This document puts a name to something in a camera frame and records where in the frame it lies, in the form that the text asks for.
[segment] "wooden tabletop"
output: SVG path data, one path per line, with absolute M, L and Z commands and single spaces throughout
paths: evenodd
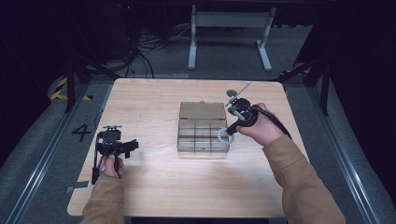
M 274 180 L 262 147 L 236 133 L 224 156 L 177 152 L 181 102 L 227 103 L 227 90 L 244 81 L 118 79 L 98 127 L 122 125 L 121 142 L 136 139 L 139 148 L 123 159 L 124 215 L 129 217 L 283 217 L 281 187 Z M 306 155 L 283 87 L 251 82 L 239 97 L 264 102 L 290 131 Z M 227 113 L 228 125 L 236 117 Z M 92 141 L 78 181 L 91 181 Z M 81 216 L 92 188 L 73 192 L 67 211 Z

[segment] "dark background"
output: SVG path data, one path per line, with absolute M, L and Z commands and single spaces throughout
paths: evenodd
M 134 7 L 136 25 L 145 23 L 162 37 L 173 25 L 190 22 L 189 6 Z M 316 25 L 300 59 L 329 56 L 332 81 L 352 129 L 395 203 L 394 9 L 384 1 L 360 1 L 351 8 L 325 9 L 332 17 L 320 23 L 321 7 L 283 6 L 274 25 Z M 128 52 L 124 30 L 113 3 L 1 1 L 1 164 L 50 104 L 49 86 L 63 74 L 70 54 L 97 63 L 122 58 Z

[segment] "gray floor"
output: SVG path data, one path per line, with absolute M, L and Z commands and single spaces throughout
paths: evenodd
M 164 49 L 145 53 L 156 78 L 190 79 L 229 79 L 229 80 L 267 80 L 277 77 L 280 71 L 291 69 L 292 63 L 310 27 L 273 28 L 266 48 L 273 66 L 272 72 L 264 72 L 255 40 L 261 31 L 247 29 L 241 34 L 230 34 L 220 29 L 205 30 L 199 33 L 196 69 L 187 69 L 189 46 L 188 36 Z M 136 58 L 128 77 L 145 77 L 147 63 Z M 119 71 L 125 75 L 126 69 Z M 364 217 L 357 206 L 348 182 L 334 154 L 334 146 L 323 124 L 322 115 L 316 110 L 317 99 L 312 91 L 302 84 L 304 75 L 299 75 L 284 83 L 289 102 L 296 119 L 309 159 L 317 169 L 318 175 L 326 183 L 329 191 L 340 206 L 347 223 L 364 223 Z M 49 88 L 49 96 L 58 84 Z M 80 217 L 71 217 L 66 208 L 71 194 L 65 192 L 73 186 L 85 160 L 100 115 L 111 90 L 112 81 L 106 76 L 93 77 L 92 83 L 84 94 L 92 95 L 91 101 L 81 101 L 73 112 L 74 116 L 65 127 L 64 134 L 57 140 L 59 146 L 49 158 L 48 167 L 42 169 L 44 178 L 35 185 L 31 197 L 25 204 L 18 206 L 13 214 L 22 223 L 79 223 Z M 53 143 L 53 135 L 65 119 L 66 101 L 54 100 L 31 129 L 19 142 L 6 164 L 0 170 L 0 223 L 5 223 L 18 199 L 21 197 L 29 178 L 41 158 L 49 155 L 48 145 Z M 343 107 L 338 101 L 333 87 L 329 96 L 329 114 L 325 118 L 331 122 L 338 143 L 346 150 L 361 182 L 367 191 L 370 202 L 382 223 L 396 223 L 396 212 L 388 194 L 361 152 L 359 143 L 351 131 Z M 82 125 L 88 125 L 88 132 L 80 142 L 80 135 L 72 132 Z M 133 223 L 266 223 L 262 219 L 174 219 L 174 218 L 133 218 Z M 284 218 L 270 219 L 270 223 L 286 223 Z

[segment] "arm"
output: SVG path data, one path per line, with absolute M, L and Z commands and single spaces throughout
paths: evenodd
M 259 106 L 266 110 L 264 104 Z M 264 146 L 274 177 L 283 189 L 283 210 L 290 224 L 346 223 L 314 167 L 267 117 L 259 114 L 252 127 L 238 127 L 237 131 Z
M 93 187 L 90 200 L 82 211 L 85 223 L 124 223 L 123 217 L 123 181 L 122 167 L 117 173 L 114 170 L 114 157 L 104 158 L 101 167 L 105 166 L 105 171 L 99 176 Z

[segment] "tan sleeve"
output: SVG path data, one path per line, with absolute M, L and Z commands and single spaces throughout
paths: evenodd
M 123 182 L 121 179 L 99 176 L 90 200 L 82 211 L 81 223 L 124 223 Z
M 346 223 L 334 198 L 301 150 L 286 136 L 263 149 L 282 187 L 286 218 L 294 223 Z

